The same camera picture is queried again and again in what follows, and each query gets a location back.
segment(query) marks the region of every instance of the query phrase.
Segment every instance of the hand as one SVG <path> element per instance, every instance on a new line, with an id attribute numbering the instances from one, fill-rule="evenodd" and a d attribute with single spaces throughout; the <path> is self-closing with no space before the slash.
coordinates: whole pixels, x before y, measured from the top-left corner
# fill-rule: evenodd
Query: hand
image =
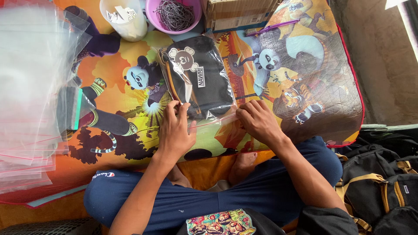
<path id="1" fill-rule="evenodd" d="M 270 148 L 287 138 L 264 100 L 251 100 L 241 105 L 237 117 L 248 134 Z"/>
<path id="2" fill-rule="evenodd" d="M 158 154 L 154 154 L 156 160 L 170 165 L 171 168 L 196 143 L 196 128 L 190 129 L 190 134 L 187 133 L 187 109 L 190 104 L 184 103 L 179 109 L 178 117 L 176 117 L 174 107 L 178 104 L 179 101 L 173 100 L 167 104 L 163 111 Z M 193 121 L 190 127 L 195 125 L 196 121 Z"/>

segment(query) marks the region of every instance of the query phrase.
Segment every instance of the black backpack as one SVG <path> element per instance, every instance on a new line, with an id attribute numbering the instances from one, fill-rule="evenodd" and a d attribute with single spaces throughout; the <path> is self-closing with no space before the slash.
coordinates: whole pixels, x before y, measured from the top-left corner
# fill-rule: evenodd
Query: black backpack
<path id="1" fill-rule="evenodd" d="M 388 234 L 384 229 L 389 226 L 385 222 L 388 220 L 392 230 L 402 231 L 405 225 L 400 226 L 400 214 L 408 223 L 416 221 L 418 174 L 413 168 L 418 169 L 418 156 L 400 158 L 389 149 L 370 144 L 340 157 L 344 159 L 343 176 L 336 185 L 336 192 L 358 224 L 359 234 Z M 414 228 L 418 223 L 408 227 L 411 230 L 406 234 L 417 233 Z"/>

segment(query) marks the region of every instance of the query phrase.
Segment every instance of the concrete floor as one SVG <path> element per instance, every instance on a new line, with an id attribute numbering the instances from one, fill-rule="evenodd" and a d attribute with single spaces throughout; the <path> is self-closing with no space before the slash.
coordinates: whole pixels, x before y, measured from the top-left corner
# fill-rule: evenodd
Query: concrete floor
<path id="1" fill-rule="evenodd" d="M 359 80 L 364 124 L 417 124 L 417 59 L 398 8 L 385 4 L 330 0 Z"/>

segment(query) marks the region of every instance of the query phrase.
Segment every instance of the paper tags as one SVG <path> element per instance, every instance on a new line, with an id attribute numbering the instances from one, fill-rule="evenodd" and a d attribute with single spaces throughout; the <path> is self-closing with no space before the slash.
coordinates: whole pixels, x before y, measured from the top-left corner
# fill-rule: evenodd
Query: paper tags
<path id="1" fill-rule="evenodd" d="M 107 19 L 116 24 L 123 24 L 131 21 L 135 16 L 136 12 L 134 9 L 131 8 L 122 8 L 122 6 L 115 7 L 116 11 L 114 13 L 110 13 L 106 11 Z"/>

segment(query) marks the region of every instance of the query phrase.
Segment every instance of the tiger character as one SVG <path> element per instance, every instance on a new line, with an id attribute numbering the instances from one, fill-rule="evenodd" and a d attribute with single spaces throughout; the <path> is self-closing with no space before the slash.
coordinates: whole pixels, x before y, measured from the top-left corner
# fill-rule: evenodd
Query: tiger character
<path id="1" fill-rule="evenodd" d="M 325 112 L 322 103 L 315 100 L 315 96 L 305 84 L 300 85 L 299 90 L 295 88 L 282 90 L 282 99 L 287 107 L 302 108 L 298 114 L 293 116 L 295 122 L 301 125 L 312 117 L 312 113 Z"/>

